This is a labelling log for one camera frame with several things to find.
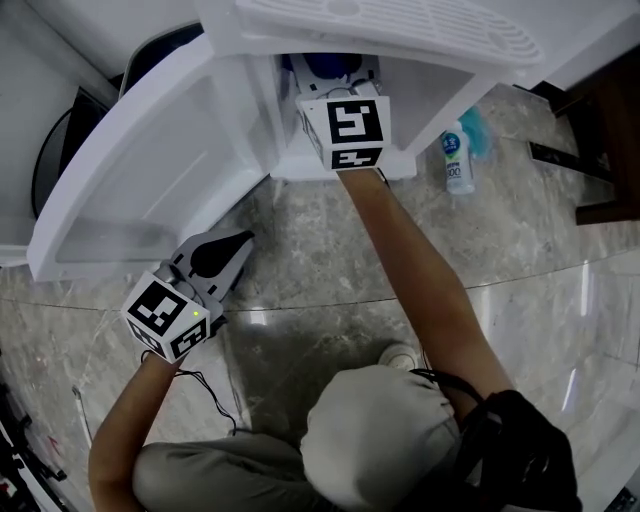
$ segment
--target plastic container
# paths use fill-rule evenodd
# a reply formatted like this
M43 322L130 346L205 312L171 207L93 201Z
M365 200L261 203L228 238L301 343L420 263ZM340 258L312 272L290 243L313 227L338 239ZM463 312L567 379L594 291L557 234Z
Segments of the plastic container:
M473 170L469 160L469 137L462 130L460 121L442 134L447 172L447 191L450 194L471 194L476 190Z

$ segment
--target white wall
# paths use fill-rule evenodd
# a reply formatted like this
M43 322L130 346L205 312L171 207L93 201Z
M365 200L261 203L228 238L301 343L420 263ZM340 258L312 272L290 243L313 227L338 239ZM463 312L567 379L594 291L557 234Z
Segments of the white wall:
M614 30L558 69L547 81L566 90L639 44L640 14L623 21Z
M123 73L133 52L148 39L198 18L191 0L28 2L107 78Z
M10 19L0 2L0 217L32 218L38 151L78 86L32 50Z

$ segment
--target open cabinet door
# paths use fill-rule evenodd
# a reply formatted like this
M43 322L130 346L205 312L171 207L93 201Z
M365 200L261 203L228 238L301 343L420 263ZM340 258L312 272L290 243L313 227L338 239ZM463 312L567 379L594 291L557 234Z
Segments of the open cabinet door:
M148 269L268 174L275 144L247 59L216 59L200 36L124 95L36 223L27 250L36 280Z

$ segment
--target dark wooden furniture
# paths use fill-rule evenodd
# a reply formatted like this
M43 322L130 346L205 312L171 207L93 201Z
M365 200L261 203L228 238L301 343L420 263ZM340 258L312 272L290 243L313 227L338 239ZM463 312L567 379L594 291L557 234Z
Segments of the dark wooden furniture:
M578 207L577 224L640 219L640 47L567 93L544 95L569 117L584 172L610 173L615 186L615 201Z

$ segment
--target black and white marker cube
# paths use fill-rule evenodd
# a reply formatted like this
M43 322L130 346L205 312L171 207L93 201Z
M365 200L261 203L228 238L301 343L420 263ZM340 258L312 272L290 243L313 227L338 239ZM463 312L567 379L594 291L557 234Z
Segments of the black and white marker cube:
M387 96L302 100L298 107L304 130L328 171L376 167L391 144Z
M121 313L131 334L170 363L210 336L210 312L149 272Z

